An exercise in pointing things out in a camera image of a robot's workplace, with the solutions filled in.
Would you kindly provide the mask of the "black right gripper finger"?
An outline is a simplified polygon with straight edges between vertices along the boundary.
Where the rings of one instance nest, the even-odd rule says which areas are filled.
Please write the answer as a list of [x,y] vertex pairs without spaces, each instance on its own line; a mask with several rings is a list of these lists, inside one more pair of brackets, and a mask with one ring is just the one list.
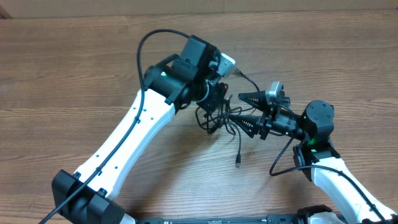
[[257,91],[257,92],[252,92],[252,93],[240,93],[238,95],[238,98],[241,101],[247,103],[248,105],[250,105],[260,111],[265,111],[269,107],[265,91]]
[[239,126],[250,138],[259,133],[259,116],[230,114],[229,120]]

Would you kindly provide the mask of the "black USB cable blue plug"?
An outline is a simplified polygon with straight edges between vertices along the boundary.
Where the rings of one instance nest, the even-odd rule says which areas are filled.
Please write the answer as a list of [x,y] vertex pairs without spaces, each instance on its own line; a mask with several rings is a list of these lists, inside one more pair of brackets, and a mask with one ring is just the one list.
[[239,144],[238,151],[235,158],[236,168],[241,166],[241,148],[242,148],[242,134],[236,123],[231,121],[229,116],[231,114],[240,114],[243,109],[242,107],[231,107],[231,98],[225,98],[222,100],[221,104],[216,107],[216,114],[213,112],[206,112],[203,108],[197,107],[195,110],[195,118],[199,127],[207,132],[207,134],[213,134],[215,131],[225,128],[228,134],[232,136],[238,136]]

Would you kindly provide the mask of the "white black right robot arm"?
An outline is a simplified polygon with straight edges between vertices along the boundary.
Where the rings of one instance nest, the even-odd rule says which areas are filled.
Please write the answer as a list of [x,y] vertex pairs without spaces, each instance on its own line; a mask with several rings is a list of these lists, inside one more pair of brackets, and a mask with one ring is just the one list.
[[293,148],[294,170],[300,170],[336,205],[348,223],[397,223],[397,214],[383,205],[348,170],[330,139],[334,107],[311,101],[302,114],[290,109],[284,91],[240,93],[238,98],[262,111],[262,115],[230,115],[249,137],[266,139],[275,132],[298,140]]

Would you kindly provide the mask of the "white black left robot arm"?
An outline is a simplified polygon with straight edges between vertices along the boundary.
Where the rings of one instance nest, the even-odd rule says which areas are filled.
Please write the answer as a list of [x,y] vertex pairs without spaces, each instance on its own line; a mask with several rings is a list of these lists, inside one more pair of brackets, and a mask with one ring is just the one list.
[[191,103],[212,112],[222,102],[236,62],[194,35],[180,54],[139,71],[140,90],[115,130],[77,170],[53,178],[54,213],[72,223],[134,223],[115,200],[153,137]]

